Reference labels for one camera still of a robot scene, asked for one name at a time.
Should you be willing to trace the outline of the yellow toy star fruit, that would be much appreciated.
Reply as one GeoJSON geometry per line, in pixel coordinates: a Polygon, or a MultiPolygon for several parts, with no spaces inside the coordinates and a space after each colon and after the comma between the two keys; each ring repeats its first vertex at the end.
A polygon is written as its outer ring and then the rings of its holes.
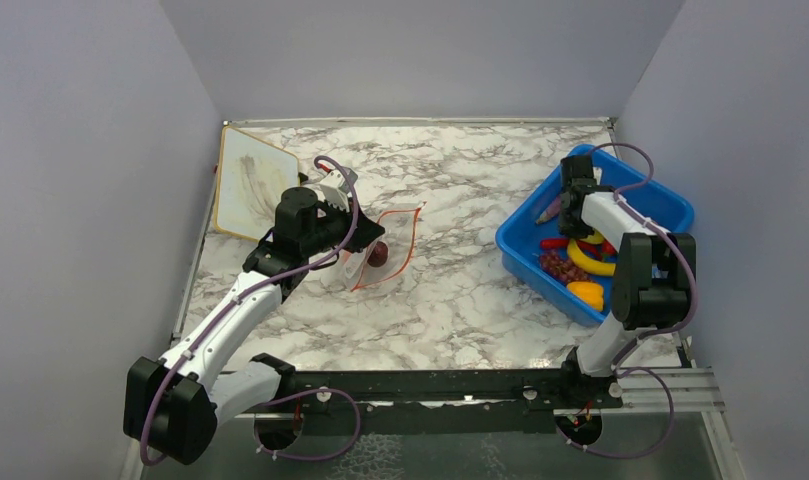
{"type": "Polygon", "coordinates": [[[581,239],[582,242],[591,245],[600,245],[606,241],[605,237],[598,231],[581,239]]]}

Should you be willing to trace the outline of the brown toy plum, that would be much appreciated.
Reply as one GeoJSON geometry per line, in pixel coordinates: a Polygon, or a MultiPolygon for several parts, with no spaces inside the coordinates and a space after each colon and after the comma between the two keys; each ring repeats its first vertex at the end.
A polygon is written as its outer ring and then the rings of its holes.
{"type": "Polygon", "coordinates": [[[389,247],[384,241],[378,241],[367,255],[366,263],[372,268],[380,268],[388,262],[389,247]]]}

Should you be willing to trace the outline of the clear orange zip bag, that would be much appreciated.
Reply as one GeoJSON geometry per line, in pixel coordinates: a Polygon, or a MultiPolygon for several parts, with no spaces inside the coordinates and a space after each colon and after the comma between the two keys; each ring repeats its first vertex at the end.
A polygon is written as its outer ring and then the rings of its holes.
{"type": "Polygon", "coordinates": [[[366,250],[344,253],[341,272],[348,290],[388,281],[405,270],[413,256],[417,222],[424,206],[424,202],[403,204],[379,214],[375,221],[385,232],[366,250]]]}

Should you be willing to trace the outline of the yellow toy banana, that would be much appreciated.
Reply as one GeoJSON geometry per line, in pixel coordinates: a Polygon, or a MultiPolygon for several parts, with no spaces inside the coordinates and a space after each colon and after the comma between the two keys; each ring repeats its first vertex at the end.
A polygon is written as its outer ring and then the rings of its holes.
{"type": "Polygon", "coordinates": [[[613,277],[615,274],[616,264],[596,258],[599,251],[594,245],[570,239],[566,251],[568,258],[590,275],[613,277]]]}

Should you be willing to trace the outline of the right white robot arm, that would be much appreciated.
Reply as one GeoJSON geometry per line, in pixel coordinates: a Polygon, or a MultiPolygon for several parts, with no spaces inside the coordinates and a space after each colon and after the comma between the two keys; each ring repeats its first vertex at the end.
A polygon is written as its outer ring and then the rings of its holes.
{"type": "Polygon", "coordinates": [[[623,361],[649,337],[677,331],[697,310],[697,241],[671,232],[631,206],[622,190],[599,183],[589,154],[560,163],[558,231],[575,248],[599,234],[617,252],[610,312],[596,332],[576,347],[557,380],[559,398],[580,407],[611,381],[623,361]]]}

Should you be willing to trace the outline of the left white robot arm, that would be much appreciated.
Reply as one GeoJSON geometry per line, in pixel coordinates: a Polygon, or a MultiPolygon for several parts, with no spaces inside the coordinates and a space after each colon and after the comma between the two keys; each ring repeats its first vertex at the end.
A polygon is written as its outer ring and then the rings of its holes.
{"type": "Polygon", "coordinates": [[[146,466],[165,458],[184,465],[207,449],[218,426],[253,403],[270,410],[293,401],[284,363],[253,361],[222,377],[227,361],[252,330],[277,310],[306,275],[360,253],[384,234],[352,196],[323,199],[305,187],[284,191],[273,227],[247,256],[228,294],[191,334],[159,359],[137,359],[127,372],[123,432],[139,443],[146,466]]]}

